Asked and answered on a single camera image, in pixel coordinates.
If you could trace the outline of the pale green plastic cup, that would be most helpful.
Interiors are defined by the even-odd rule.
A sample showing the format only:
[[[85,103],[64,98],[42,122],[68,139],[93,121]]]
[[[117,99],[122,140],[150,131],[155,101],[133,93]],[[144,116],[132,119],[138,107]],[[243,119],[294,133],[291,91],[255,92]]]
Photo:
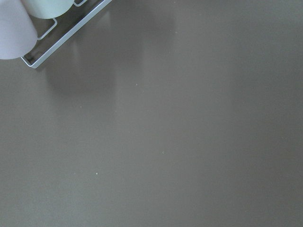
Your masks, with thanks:
[[[41,19],[59,17],[67,12],[74,0],[22,0],[27,12]]]

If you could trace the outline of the pink plastic cup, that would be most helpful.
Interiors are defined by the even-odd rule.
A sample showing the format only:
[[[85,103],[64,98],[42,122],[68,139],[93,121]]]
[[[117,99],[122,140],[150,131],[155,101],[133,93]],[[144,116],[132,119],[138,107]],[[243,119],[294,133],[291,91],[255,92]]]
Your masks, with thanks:
[[[0,58],[11,60],[30,52],[37,42],[37,31],[19,0],[0,2]]]

